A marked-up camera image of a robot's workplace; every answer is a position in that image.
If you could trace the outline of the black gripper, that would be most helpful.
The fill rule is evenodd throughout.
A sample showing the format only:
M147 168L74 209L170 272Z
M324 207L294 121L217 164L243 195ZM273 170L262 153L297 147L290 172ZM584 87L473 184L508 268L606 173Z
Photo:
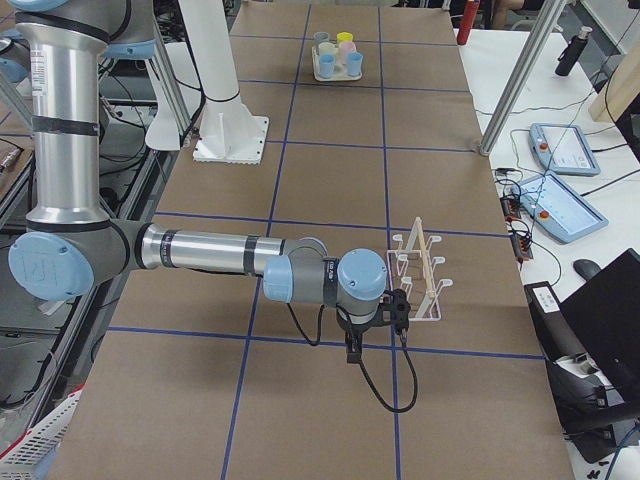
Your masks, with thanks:
M376 310L373 314L360 318L350 314L344 307L337 306L337 320L339 326L345 331L347 349L361 350L364 333L380 325L381 313Z

